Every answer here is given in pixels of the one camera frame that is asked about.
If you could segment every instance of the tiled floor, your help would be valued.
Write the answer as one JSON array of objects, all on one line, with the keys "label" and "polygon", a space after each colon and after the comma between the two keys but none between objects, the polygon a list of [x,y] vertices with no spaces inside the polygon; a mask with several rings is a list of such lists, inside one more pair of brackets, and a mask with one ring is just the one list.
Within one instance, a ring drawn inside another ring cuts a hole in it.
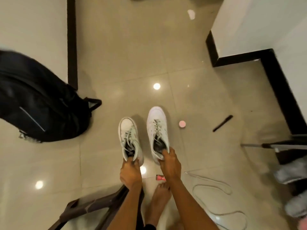
[{"label": "tiled floor", "polygon": [[[145,124],[156,105],[167,115],[182,170],[231,185],[231,196],[195,190],[212,212],[243,211],[247,229],[290,229],[282,210],[287,192],[271,176],[274,152],[240,148],[241,142],[289,134],[263,67],[259,61],[215,69],[210,64],[205,38],[222,1],[77,0],[79,94],[102,99],[102,106],[84,135],[55,143],[22,141],[17,129],[0,120],[1,229],[48,229],[69,201],[116,190],[122,164],[117,126],[124,116],[136,121],[145,154],[145,208],[157,185],[155,175],[161,174]],[[194,20],[188,9],[195,11]],[[234,118],[213,133],[230,114]],[[179,129],[179,120],[186,121],[185,129]],[[190,191],[204,182],[186,174],[182,180]],[[37,181],[43,182],[41,189],[35,188]],[[102,212],[63,229],[94,229]],[[236,216],[226,218],[231,230],[243,228]],[[172,199],[158,229],[177,219]]]}]

